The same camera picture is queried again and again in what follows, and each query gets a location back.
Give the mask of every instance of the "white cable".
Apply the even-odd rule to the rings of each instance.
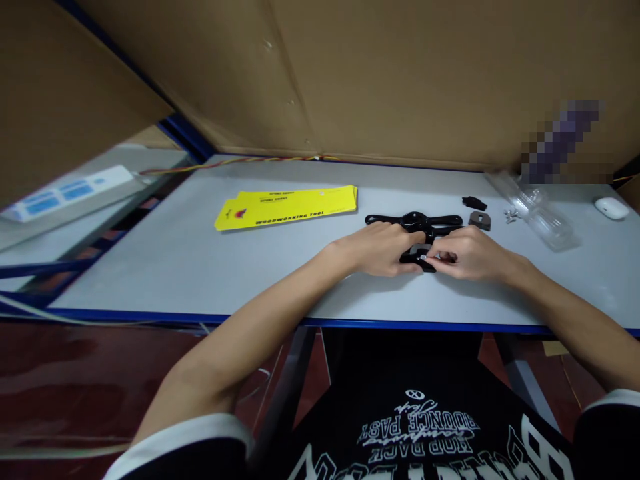
[[[99,322],[99,321],[91,322],[91,321],[84,321],[84,320],[73,320],[73,319],[61,317],[60,315],[49,313],[44,310],[37,309],[35,307],[27,305],[26,303],[18,302],[17,300],[5,297],[4,295],[0,295],[0,302],[6,305],[9,305],[10,307],[20,309],[22,311],[31,313],[33,315],[36,315],[38,317],[41,317],[47,320],[54,320],[62,323],[71,323],[73,325],[97,325],[100,327],[126,327],[129,325],[141,325],[143,323],[153,323],[152,321],[108,323],[108,322]]]
[[[261,389],[262,387],[264,387],[266,384],[268,384],[268,383],[269,383],[269,380],[270,380],[270,378],[271,378],[271,372],[270,372],[269,370],[265,370],[265,369],[258,369],[258,371],[259,371],[259,372],[264,373],[264,374],[267,376],[267,378],[265,379],[265,381],[264,381],[262,384],[260,384],[260,386],[258,386],[258,388],[256,388],[256,389],[255,389],[254,391],[252,391],[250,394],[245,395],[245,396],[244,396],[244,397],[242,397],[240,400],[238,400],[238,404],[240,404],[240,403],[244,402],[244,400],[246,400],[246,399],[248,399],[248,398],[250,398],[250,397],[254,396],[256,393],[258,393],[258,392],[260,391],[260,389]]]

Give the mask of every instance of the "pixelated blur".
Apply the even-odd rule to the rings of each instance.
[[[541,124],[540,131],[523,143],[522,178],[527,183],[611,183],[613,166],[602,157],[576,153],[592,123],[600,120],[604,103],[598,100],[562,102],[555,120]]]

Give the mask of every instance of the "white sleeve cuff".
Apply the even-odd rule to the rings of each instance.
[[[214,413],[177,423],[136,443],[113,463],[103,480],[118,480],[170,451],[216,438],[240,440],[245,444],[247,458],[253,448],[249,430],[237,417],[230,413]]]
[[[604,398],[590,404],[590,406],[585,408],[585,411],[599,407],[600,405],[630,405],[640,408],[640,392],[625,389],[614,390],[609,392]]]

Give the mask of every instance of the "hand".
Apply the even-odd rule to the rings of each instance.
[[[502,248],[475,226],[436,239],[426,262],[454,278],[503,283],[513,283],[532,267],[529,260]]]
[[[408,233],[401,225],[375,222],[330,243],[325,250],[348,265],[350,272],[395,277],[402,273],[422,273],[419,265],[399,263],[398,260],[416,243],[424,243],[425,237],[424,232]]]

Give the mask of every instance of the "red floor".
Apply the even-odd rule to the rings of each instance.
[[[0,448],[103,447],[131,440],[162,378],[201,338],[151,328],[0,323]],[[236,414],[260,432],[291,338],[243,386]],[[527,360],[567,438],[582,407],[604,390],[570,355],[546,357],[523,342]],[[509,380],[491,334],[479,359]],[[329,387],[321,330],[315,336],[296,423]],[[117,455],[96,459],[0,461],[3,479],[99,479]]]

